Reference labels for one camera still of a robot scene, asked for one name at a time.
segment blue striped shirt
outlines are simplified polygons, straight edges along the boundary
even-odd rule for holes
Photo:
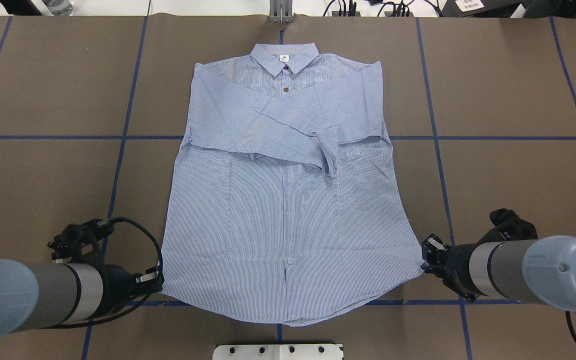
[[[383,97],[380,63],[313,43],[195,64],[163,294],[240,321],[305,326],[419,276]]]

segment metal stand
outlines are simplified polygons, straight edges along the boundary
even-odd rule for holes
[[[212,360],[343,360],[342,344],[221,345]]]
[[[270,0],[270,22],[292,23],[293,0]]]

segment gray cylinder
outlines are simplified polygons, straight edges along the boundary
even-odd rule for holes
[[[78,298],[78,280],[65,264],[29,264],[39,285],[37,305],[15,331],[48,328],[73,314]]]

